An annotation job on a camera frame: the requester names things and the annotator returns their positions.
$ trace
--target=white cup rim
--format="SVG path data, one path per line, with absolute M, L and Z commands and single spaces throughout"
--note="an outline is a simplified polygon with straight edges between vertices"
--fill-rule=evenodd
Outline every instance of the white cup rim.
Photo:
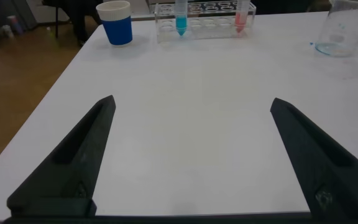
M 117 11 L 117 10 L 125 9 L 130 6 L 131 6 L 131 4 L 127 1 L 109 1 L 109 2 L 104 2 L 102 4 L 98 4 L 96 6 L 96 10 L 98 10 L 98 11 Z

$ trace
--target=blue liquid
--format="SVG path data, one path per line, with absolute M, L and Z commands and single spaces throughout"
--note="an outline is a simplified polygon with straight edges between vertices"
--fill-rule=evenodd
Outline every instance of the blue liquid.
M 177 31 L 179 35 L 183 36 L 187 28 L 187 18 L 186 16 L 177 16 L 176 21 L 177 21 Z
M 352 54 L 352 49 L 346 48 L 337 43 L 317 43 L 314 47 L 319 52 L 333 57 L 345 57 Z

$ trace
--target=glass beaker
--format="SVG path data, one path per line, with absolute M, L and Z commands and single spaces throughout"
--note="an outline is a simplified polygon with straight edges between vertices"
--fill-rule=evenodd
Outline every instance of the glass beaker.
M 316 42 L 316 50 L 345 57 L 358 46 L 358 0 L 335 0 Z

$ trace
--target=chair leg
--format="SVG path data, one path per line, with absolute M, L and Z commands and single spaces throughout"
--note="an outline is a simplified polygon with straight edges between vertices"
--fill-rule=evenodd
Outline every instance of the chair leg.
M 58 38 L 59 6 L 56 6 L 55 38 Z

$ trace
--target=small blue object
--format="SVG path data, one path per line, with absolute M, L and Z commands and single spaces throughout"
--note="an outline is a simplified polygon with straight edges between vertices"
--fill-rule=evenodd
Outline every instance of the small blue object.
M 124 45 L 132 41 L 131 17 L 118 21 L 102 21 L 110 44 Z
M 183 16 L 183 17 L 177 16 L 176 22 L 177 22 L 177 31 L 178 31 L 179 35 L 183 36 L 183 34 L 186 32 L 186 28 L 187 28 L 186 16 Z

